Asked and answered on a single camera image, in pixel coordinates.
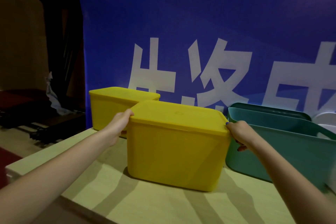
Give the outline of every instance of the blue backdrop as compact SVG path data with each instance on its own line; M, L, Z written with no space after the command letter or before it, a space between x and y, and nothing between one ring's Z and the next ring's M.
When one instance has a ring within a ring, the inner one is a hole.
M224 113L234 101L336 110L336 0L80 1L87 127L88 91L110 86Z

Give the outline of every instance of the wooden table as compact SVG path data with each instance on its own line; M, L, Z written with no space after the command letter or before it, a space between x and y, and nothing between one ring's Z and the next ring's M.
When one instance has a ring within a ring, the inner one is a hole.
M15 180L93 133L88 129L7 166L6 171ZM119 224L294 223L273 184L227 167L217 189L208 193L133 179L126 167L126 140L120 138L62 196Z

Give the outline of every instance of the person's left arm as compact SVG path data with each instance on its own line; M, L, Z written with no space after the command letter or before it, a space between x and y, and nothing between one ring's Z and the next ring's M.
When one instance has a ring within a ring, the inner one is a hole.
M101 131L0 190L0 223L30 223L105 150L114 145L133 112L118 113Z

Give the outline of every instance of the floor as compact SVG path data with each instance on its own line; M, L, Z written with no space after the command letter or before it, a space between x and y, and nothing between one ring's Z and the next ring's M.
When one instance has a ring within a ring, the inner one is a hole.
M36 141L29 138L29 134L24 132L29 128L21 126L19 128L4 129L0 127L0 147L10 151L22 158L34 154L47 146L38 146ZM96 221L88 220L77 212L67 209L64 204L59 203L60 199L51 204L33 223L42 224L88 224L97 223Z

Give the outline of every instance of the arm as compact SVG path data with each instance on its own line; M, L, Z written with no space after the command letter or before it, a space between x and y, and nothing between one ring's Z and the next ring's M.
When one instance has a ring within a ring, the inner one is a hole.
M336 207L245 121L228 123L240 144L251 150L265 167L297 224L335 224Z
M61 195L107 147L116 144L131 110L109 125L0 190L0 223L30 223Z

